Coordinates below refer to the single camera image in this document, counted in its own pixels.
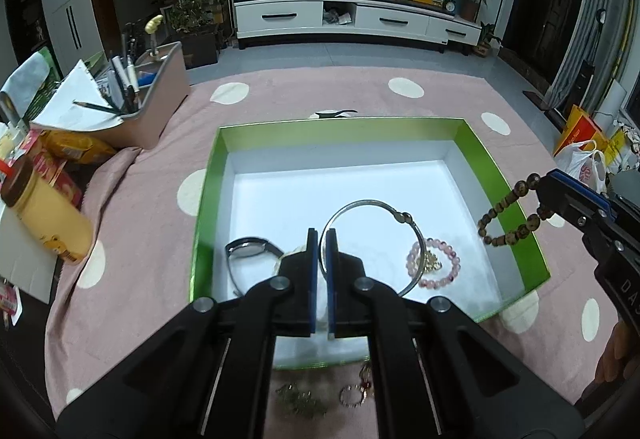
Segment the metal screw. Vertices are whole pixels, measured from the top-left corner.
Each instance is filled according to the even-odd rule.
[[[435,296],[430,301],[431,307],[438,313],[446,313],[451,308],[451,302],[442,296]]]
[[[286,276],[274,276],[269,282],[269,285],[276,291],[284,291],[290,284],[291,282]]]
[[[373,280],[367,276],[361,276],[356,278],[353,285],[358,291],[371,291],[373,289]]]
[[[207,313],[213,308],[213,300],[209,297],[203,296],[193,301],[193,308],[198,313]]]

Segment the white tv cabinet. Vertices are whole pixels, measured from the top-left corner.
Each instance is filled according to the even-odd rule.
[[[323,23],[322,13],[332,5],[348,10],[353,22]],[[436,44],[435,48],[444,52],[450,41],[469,49],[480,37],[478,25],[407,0],[234,0],[234,13],[241,49],[264,42],[295,41],[304,35],[308,40],[414,40]]]

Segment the alarm clock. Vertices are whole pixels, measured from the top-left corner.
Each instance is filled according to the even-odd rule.
[[[444,0],[443,7],[450,13],[453,13],[456,10],[456,1],[455,0]]]

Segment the polka dot tablecloth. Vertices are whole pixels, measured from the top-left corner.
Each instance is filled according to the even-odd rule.
[[[86,193],[82,209],[96,226],[94,250],[79,267],[63,269],[47,323],[46,381],[56,415],[187,304],[194,223],[216,130],[332,112],[463,117],[510,184],[554,168],[536,136],[479,78],[332,67],[264,70],[194,86],[156,148],[121,151]],[[535,196],[521,205],[532,213]],[[482,326],[574,401],[593,379],[617,315],[593,279],[595,263],[577,230],[553,217],[536,237],[551,280]],[[314,437],[376,437],[372,401],[360,409],[336,403],[359,368],[274,372],[272,389],[297,381],[326,398],[329,414],[314,422]],[[305,422],[280,419],[273,390],[266,436],[306,437]]]

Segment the floor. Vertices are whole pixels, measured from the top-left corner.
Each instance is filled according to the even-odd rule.
[[[282,44],[228,48],[216,65],[188,71],[191,84],[217,80],[244,72],[292,67],[397,67],[452,72],[484,78],[552,152],[559,132],[522,93],[533,90],[527,80],[494,56],[479,58],[455,51],[437,51],[373,44]]]

